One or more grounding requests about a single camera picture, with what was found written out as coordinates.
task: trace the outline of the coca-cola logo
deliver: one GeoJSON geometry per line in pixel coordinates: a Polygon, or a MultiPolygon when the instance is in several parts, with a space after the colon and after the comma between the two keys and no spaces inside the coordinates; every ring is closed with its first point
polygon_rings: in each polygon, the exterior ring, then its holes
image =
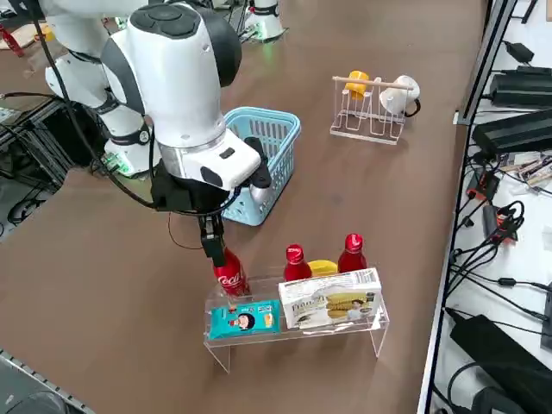
{"type": "Polygon", "coordinates": [[[218,281],[224,287],[232,287],[232,286],[238,286],[242,281],[242,277],[238,272],[235,274],[235,276],[230,276],[230,277],[226,275],[220,276],[218,278],[218,281]]]}

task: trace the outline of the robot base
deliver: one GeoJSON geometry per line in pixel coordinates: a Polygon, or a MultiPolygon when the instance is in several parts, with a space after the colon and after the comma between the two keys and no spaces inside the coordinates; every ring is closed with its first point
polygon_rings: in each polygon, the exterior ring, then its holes
{"type": "Polygon", "coordinates": [[[257,16],[252,13],[245,22],[245,28],[255,32],[250,38],[255,41],[273,41],[285,32],[279,18],[274,15],[257,16]]]}

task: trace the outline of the red bottle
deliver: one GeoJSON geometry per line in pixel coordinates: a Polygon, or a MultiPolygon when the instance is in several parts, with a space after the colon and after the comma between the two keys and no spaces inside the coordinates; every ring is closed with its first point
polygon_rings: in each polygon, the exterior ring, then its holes
{"type": "Polygon", "coordinates": [[[284,279],[286,282],[292,280],[308,279],[312,277],[312,271],[309,264],[304,261],[303,248],[298,244],[291,244],[285,250],[287,265],[284,269],[284,279]]]}
{"type": "Polygon", "coordinates": [[[222,267],[214,267],[215,277],[218,283],[229,296],[247,296],[251,294],[249,290],[248,278],[243,272],[243,267],[240,260],[233,254],[229,248],[224,248],[224,259],[226,265],[222,267]]]}
{"type": "Polygon", "coordinates": [[[0,24],[0,32],[2,32],[2,39],[6,42],[6,45],[15,53],[17,56],[22,58],[25,53],[23,53],[23,49],[19,46],[19,43],[17,43],[17,40],[14,38],[14,36],[11,35],[11,33],[6,30],[6,28],[0,24]]]}
{"type": "Polygon", "coordinates": [[[338,272],[353,272],[366,268],[366,257],[362,254],[362,236],[356,233],[348,235],[345,239],[345,250],[337,261],[338,272]]]}

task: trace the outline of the white snack box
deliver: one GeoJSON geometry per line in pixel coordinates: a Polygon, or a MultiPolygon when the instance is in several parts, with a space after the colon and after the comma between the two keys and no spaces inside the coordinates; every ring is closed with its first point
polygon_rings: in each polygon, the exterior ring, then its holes
{"type": "Polygon", "coordinates": [[[374,317],[381,302],[375,267],[278,285],[288,329],[374,317]]]}

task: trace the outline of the blue plastic basket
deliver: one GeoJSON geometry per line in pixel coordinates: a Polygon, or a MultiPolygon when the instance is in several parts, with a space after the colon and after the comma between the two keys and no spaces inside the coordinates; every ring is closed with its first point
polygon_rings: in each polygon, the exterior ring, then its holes
{"type": "Polygon", "coordinates": [[[243,189],[240,196],[223,213],[224,218],[258,226],[276,204],[293,173],[293,142],[301,132],[299,118],[279,110],[263,110],[244,106],[231,110],[226,116],[226,126],[240,139],[249,136],[259,138],[268,157],[268,170],[272,186],[266,201],[259,204],[253,200],[249,189],[243,189]]]}

